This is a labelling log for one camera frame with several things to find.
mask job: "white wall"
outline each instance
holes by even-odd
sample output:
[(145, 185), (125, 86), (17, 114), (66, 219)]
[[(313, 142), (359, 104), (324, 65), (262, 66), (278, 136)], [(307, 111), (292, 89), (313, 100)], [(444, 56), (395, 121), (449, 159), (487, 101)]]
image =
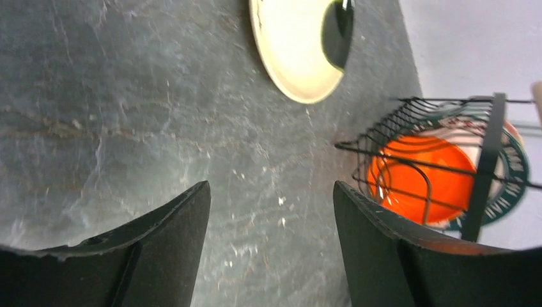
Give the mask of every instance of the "white wall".
[[(502, 91), (529, 99), (530, 84), (542, 80), (541, 0), (400, 2), (425, 97)], [(507, 117), (538, 122), (532, 106), (509, 106)], [(527, 136), (525, 142), (531, 179), (542, 182), (542, 138)], [(505, 219), (486, 227), (480, 242), (513, 249), (542, 245), (542, 193), (530, 192)]]

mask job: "orange bowl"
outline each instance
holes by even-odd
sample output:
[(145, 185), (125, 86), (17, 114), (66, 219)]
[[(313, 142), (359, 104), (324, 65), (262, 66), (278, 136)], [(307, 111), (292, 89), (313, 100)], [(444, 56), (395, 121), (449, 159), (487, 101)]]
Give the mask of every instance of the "orange bowl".
[[(401, 136), (388, 143), (380, 153), (476, 172), (476, 167), (461, 148), (434, 136)], [(472, 176), (415, 165), (419, 170), (392, 158), (373, 158), (367, 173), (369, 190), (380, 199), (382, 206), (422, 224), (429, 189), (421, 171), (431, 182), (427, 223), (450, 221), (458, 217), (462, 210), (468, 209), (474, 183)]]

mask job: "dark liquid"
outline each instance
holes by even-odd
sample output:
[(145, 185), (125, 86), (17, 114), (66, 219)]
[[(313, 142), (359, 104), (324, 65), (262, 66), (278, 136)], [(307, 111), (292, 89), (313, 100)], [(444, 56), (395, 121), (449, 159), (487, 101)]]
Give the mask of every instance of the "dark liquid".
[(348, 0), (346, 9), (342, 2), (334, 2), (327, 9), (322, 26), (322, 49), (327, 60), (340, 69), (345, 69), (354, 24), (353, 0)]

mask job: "stone texture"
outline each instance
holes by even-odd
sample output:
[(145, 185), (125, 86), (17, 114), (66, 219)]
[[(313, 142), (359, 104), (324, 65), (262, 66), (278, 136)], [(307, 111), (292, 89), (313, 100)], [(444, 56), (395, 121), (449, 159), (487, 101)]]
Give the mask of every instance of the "stone texture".
[(398, 2), (355, 9), (343, 82), (305, 106), (246, 0), (4, 0), (0, 244), (77, 244), (209, 180), (193, 306), (348, 306), (331, 193), (354, 165), (332, 143), (419, 94)]

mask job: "wooden handle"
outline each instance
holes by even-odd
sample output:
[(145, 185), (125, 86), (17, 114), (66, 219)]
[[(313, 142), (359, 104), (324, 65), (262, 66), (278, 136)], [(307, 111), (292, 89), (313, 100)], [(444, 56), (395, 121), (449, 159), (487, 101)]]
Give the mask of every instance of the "wooden handle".
[(542, 81), (533, 83), (530, 87), (530, 92), (532, 93), (532, 97), (538, 111), (540, 125), (542, 125)]

